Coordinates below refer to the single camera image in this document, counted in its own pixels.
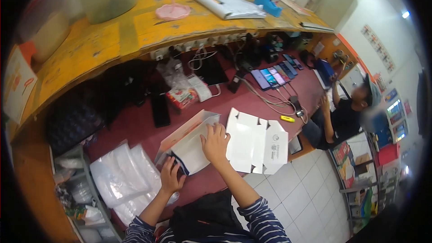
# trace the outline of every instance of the yellow wooden counter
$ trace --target yellow wooden counter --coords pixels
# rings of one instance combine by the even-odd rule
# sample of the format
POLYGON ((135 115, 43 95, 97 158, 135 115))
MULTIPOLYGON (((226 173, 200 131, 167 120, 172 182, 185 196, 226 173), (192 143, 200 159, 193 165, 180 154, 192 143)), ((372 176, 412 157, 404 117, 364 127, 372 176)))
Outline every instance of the yellow wooden counter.
POLYGON ((223 34, 274 30, 307 31, 301 22, 328 26, 314 13, 300 15, 283 3, 282 15, 265 19, 222 20, 194 0, 176 0, 191 7, 191 14, 181 20, 164 21, 155 10, 170 0, 138 0, 127 13, 102 24, 90 25, 80 19, 57 51, 37 72, 35 85, 24 109, 21 124, 11 123, 13 141, 30 120, 48 104, 78 83, 100 74, 113 65, 145 55, 160 47, 223 34))

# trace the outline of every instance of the gray cap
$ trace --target gray cap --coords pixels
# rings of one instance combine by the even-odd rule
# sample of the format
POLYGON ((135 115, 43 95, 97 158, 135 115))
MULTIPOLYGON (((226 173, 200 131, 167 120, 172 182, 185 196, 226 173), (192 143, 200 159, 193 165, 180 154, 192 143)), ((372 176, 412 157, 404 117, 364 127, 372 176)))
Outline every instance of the gray cap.
POLYGON ((381 98, 382 98, 381 92, 380 92, 379 88, 377 87, 377 85, 371 81, 369 74, 366 74, 365 81, 369 82, 369 88, 371 89, 371 93, 372 93, 372 105, 371 105, 371 107, 375 107, 375 106, 379 105, 381 102, 381 98))

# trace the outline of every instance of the yellow highlighter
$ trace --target yellow highlighter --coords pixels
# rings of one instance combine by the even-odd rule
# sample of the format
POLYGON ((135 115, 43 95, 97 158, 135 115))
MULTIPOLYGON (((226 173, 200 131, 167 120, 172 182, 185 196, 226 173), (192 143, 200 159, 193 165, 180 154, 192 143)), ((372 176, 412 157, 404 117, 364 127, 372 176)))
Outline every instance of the yellow highlighter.
POLYGON ((288 122, 295 122, 295 119, 289 116, 280 116, 280 119, 288 122))

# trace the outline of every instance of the black t-shirt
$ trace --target black t-shirt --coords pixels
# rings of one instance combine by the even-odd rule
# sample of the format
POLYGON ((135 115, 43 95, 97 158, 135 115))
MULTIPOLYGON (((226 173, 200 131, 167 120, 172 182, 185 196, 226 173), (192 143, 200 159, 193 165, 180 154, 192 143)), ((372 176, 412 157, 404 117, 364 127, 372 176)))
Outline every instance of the black t-shirt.
POLYGON ((343 141, 353 137, 360 129, 360 112, 351 108, 352 100, 340 99, 338 108, 330 113, 331 125, 333 127, 333 143, 329 144, 325 138, 325 132, 317 146, 318 149, 327 150, 334 148, 343 141))

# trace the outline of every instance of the striped shirt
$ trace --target striped shirt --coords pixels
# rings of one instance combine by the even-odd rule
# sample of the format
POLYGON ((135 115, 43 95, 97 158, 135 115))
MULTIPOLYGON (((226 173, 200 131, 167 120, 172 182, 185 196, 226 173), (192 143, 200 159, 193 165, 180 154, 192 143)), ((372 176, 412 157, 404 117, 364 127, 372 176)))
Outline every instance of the striped shirt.
MULTIPOLYGON (((226 243, 291 243, 286 236, 282 224, 276 219, 273 212, 267 206, 267 200, 259 198, 255 203, 247 208, 237 208, 240 215, 248 221, 250 235, 225 233, 223 236, 212 236, 185 240, 182 243, 207 243, 207 242, 226 242, 226 243)), ((143 222, 138 217, 132 220, 126 229, 126 237, 123 243, 154 243, 154 226, 143 222)), ((171 228, 168 228, 160 237, 157 243, 176 243, 171 228)))

